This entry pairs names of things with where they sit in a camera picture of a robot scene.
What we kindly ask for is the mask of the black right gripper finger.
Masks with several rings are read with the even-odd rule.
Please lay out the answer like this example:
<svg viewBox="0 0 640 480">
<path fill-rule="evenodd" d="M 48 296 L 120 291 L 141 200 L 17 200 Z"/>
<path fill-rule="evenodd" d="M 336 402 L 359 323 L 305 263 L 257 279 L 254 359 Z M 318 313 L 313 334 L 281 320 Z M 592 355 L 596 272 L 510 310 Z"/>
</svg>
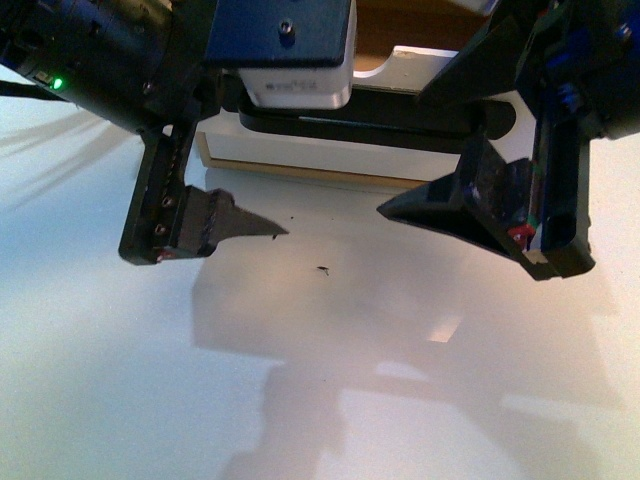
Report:
<svg viewBox="0 0 640 480">
<path fill-rule="evenodd" d="M 525 249 L 536 233 L 529 219 L 534 166 L 506 161 L 483 134 L 463 146 L 453 173 L 377 207 L 386 219 L 448 235 L 518 263 L 535 280 L 557 276 Z"/>
</svg>

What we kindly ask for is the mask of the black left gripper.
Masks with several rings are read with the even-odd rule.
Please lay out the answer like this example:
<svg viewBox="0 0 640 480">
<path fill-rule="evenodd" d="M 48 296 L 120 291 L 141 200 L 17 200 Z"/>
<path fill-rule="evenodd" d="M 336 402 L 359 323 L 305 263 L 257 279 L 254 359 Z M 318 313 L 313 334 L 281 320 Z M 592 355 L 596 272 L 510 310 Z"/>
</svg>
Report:
<svg viewBox="0 0 640 480">
<path fill-rule="evenodd" d="M 1 62 L 27 80 L 6 96 L 76 104 L 145 145 L 121 238 L 135 265 L 211 256 L 228 239 L 288 231 L 223 189 L 187 186 L 198 123 L 220 110 L 205 63 L 212 1 L 5 1 Z"/>
</svg>

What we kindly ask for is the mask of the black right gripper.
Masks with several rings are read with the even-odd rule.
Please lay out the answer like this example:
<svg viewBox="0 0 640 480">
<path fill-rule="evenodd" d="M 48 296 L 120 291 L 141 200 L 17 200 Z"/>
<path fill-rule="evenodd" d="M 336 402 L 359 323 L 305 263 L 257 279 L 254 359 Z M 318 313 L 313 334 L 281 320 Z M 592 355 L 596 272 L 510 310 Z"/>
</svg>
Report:
<svg viewBox="0 0 640 480">
<path fill-rule="evenodd" d="M 444 108 L 516 91 L 534 117 L 553 93 L 593 138 L 639 131 L 636 1 L 493 1 L 486 23 L 419 94 Z M 575 119 L 542 117 L 544 175 L 529 274 L 576 276 L 595 266 L 588 230 L 590 140 Z"/>
</svg>

